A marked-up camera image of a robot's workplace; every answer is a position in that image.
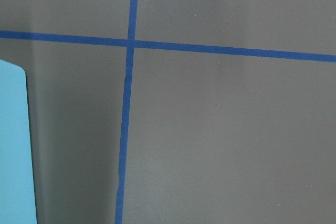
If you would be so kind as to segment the light blue plastic bin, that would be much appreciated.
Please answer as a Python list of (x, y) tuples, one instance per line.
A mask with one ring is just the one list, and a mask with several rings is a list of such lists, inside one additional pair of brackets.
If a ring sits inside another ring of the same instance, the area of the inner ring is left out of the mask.
[(26, 75), (1, 61), (1, 223), (36, 223)]

